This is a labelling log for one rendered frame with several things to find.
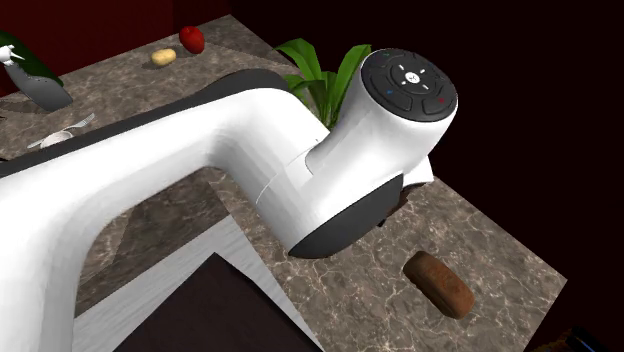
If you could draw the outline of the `silver fork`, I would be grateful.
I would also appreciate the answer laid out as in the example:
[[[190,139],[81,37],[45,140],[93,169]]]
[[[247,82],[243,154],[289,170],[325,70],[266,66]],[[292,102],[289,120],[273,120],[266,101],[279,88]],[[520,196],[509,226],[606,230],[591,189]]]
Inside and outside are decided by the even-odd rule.
[[[85,126],[86,126],[86,125],[88,125],[88,124],[89,124],[89,123],[90,123],[90,122],[91,122],[94,118],[95,118],[95,114],[94,114],[94,113],[91,113],[90,115],[88,115],[88,116],[87,116],[86,118],[84,118],[83,120],[81,120],[81,121],[79,121],[79,122],[77,122],[77,123],[75,123],[75,124],[69,125],[69,126],[67,126],[67,127],[63,128],[62,130],[59,130],[59,131],[63,131],[63,130],[70,131],[71,129],[85,127]],[[31,144],[29,144],[29,145],[27,146],[27,148],[28,148],[28,149],[31,149],[31,148],[34,148],[34,147],[39,147],[39,144],[40,144],[40,143],[41,143],[41,141],[42,141],[43,139],[45,139],[45,138],[42,138],[42,139],[37,140],[37,141],[35,141],[35,142],[32,142]]]

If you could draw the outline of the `green leafy plant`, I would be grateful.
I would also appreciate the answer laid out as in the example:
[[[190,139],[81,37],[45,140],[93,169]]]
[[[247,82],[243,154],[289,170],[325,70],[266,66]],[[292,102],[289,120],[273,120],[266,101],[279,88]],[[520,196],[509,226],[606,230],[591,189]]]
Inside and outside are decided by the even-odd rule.
[[[304,92],[308,91],[316,107],[317,118],[326,128],[332,129],[339,120],[342,102],[356,69],[372,52],[371,45],[352,47],[344,56],[337,73],[321,70],[314,46],[303,38],[287,41],[275,47],[275,50],[293,59],[300,70],[300,75],[283,76],[288,90],[306,107],[309,104]]]

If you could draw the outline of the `dark green long object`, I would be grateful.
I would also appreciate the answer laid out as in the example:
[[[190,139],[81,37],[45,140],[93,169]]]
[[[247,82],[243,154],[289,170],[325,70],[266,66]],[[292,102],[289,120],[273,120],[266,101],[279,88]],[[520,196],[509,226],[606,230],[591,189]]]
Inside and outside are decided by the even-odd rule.
[[[0,30],[0,47],[13,45],[13,53],[20,58],[14,60],[30,76],[47,77],[64,86],[62,80],[54,74],[19,38],[9,32]]]

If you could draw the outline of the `yellow potato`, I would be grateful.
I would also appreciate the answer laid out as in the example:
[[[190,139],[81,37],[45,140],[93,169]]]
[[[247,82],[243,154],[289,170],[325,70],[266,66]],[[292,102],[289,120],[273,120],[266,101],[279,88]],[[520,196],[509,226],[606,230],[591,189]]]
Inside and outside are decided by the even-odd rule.
[[[156,66],[166,66],[177,59],[177,53],[174,49],[166,48],[154,51],[151,56],[151,62]]]

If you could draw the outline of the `grey spray bottle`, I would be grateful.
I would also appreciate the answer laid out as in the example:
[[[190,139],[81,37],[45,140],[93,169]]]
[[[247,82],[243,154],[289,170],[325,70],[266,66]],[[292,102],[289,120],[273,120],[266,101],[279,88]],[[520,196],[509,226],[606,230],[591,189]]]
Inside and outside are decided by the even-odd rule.
[[[13,52],[14,45],[0,47],[0,62],[15,86],[37,106],[47,112],[54,112],[69,106],[73,99],[55,80],[29,75],[16,61],[23,57]]]

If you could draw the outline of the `white spoon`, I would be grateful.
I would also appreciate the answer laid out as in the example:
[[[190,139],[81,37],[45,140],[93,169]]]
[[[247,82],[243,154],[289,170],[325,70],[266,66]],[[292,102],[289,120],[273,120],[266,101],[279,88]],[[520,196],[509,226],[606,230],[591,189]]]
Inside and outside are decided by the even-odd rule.
[[[50,134],[45,139],[43,139],[41,143],[39,144],[39,147],[41,149],[47,148],[51,145],[66,141],[73,137],[74,135],[70,131],[67,131],[67,130],[58,131],[58,132]]]

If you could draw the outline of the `red apple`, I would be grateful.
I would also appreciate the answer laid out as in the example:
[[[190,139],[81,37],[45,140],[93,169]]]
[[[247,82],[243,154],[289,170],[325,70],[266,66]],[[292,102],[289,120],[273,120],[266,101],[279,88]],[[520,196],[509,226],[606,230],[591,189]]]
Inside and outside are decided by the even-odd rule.
[[[179,32],[179,41],[192,54],[201,54],[205,48],[203,33],[194,26],[185,26]]]

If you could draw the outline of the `brown bread loaf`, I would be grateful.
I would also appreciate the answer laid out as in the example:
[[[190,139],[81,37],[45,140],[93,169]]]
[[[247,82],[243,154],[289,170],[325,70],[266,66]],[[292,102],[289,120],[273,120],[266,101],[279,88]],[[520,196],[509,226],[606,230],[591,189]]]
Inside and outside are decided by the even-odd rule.
[[[403,273],[445,316],[463,319],[473,308],[472,290],[442,261],[417,251],[404,265]]]

